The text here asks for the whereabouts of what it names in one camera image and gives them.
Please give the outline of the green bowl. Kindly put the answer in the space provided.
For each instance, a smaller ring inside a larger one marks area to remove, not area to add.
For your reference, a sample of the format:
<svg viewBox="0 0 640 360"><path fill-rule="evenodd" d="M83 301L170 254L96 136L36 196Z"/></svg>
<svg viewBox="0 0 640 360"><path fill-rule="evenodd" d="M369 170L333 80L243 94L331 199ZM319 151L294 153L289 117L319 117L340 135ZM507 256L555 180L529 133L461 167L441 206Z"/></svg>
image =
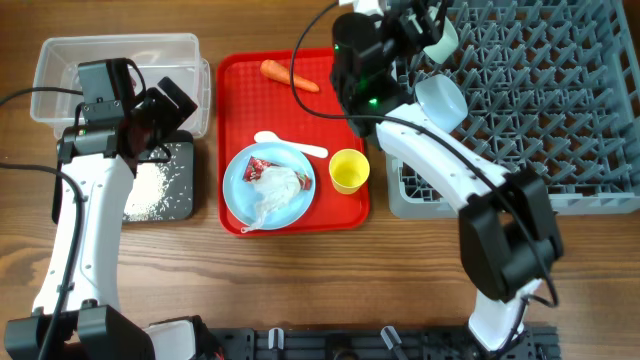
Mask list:
<svg viewBox="0 0 640 360"><path fill-rule="evenodd" d="M435 63L443 64L457 49L459 45L459 37L452 22L444 19L443 35L440 40L423 49L423 52Z"/></svg>

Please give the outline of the white rice leftovers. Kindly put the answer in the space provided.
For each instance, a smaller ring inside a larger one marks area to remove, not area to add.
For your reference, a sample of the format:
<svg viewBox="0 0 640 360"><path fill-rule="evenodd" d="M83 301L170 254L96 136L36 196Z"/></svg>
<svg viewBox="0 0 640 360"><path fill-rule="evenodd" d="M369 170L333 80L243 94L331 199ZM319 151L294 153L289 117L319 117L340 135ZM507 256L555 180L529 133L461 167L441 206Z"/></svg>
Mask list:
<svg viewBox="0 0 640 360"><path fill-rule="evenodd" d="M170 150L161 145L139 163L133 188L124 210L125 222L161 219L161 213L167 206L170 159Z"/></svg>

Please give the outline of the light blue bowl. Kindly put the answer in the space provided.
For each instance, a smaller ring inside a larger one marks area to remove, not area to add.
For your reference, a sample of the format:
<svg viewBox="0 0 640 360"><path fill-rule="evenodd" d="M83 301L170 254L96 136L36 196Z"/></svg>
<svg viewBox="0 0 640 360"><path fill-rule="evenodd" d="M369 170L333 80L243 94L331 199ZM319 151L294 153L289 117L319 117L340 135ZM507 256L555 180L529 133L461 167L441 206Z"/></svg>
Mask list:
<svg viewBox="0 0 640 360"><path fill-rule="evenodd" d="M447 133L453 132L468 116L464 95L445 75L419 81L414 93L426 116Z"/></svg>

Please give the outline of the white tissue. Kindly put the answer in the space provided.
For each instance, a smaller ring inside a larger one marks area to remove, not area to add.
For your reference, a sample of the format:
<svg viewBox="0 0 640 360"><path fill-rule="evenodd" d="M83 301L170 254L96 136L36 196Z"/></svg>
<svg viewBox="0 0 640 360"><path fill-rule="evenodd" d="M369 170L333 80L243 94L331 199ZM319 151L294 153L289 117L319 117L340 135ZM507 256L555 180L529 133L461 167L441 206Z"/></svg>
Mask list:
<svg viewBox="0 0 640 360"><path fill-rule="evenodd" d="M262 229L271 213L286 207L301 191L297 174L292 169L281 166L267 167L258 179L251 180L250 183L262 198L254 206L256 219L242 228L242 233Z"/></svg>

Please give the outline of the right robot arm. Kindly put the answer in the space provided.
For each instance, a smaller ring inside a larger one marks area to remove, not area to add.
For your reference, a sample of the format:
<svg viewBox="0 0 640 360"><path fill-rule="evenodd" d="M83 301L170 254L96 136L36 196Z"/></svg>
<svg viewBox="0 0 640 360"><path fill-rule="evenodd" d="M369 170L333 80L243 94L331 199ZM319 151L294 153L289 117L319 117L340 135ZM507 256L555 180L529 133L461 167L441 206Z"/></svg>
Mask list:
<svg viewBox="0 0 640 360"><path fill-rule="evenodd" d="M511 172L474 153L452 130L466 117L457 85L422 82L424 95L393 75L410 52L443 61L457 46L447 4L356 1L332 28L331 84L344 117L361 137L415 170L458 217L463 268L477 290L470 333L492 355L521 337L537 288L550 285L563 243L546 185L533 171Z"/></svg>

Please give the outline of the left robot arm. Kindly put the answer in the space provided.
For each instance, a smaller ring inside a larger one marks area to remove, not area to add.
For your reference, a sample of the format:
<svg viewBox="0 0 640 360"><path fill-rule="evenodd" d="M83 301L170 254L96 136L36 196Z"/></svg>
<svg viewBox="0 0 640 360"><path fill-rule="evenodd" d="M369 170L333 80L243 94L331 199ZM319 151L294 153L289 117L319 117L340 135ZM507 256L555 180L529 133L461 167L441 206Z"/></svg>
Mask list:
<svg viewBox="0 0 640 360"><path fill-rule="evenodd" d="M185 320L142 329L119 311L117 263L123 215L139 163L163 149L196 110L171 79L134 82L133 60L78 67L82 96L57 145L58 220L48 273L30 316L11 320L13 359L189 359Z"/></svg>

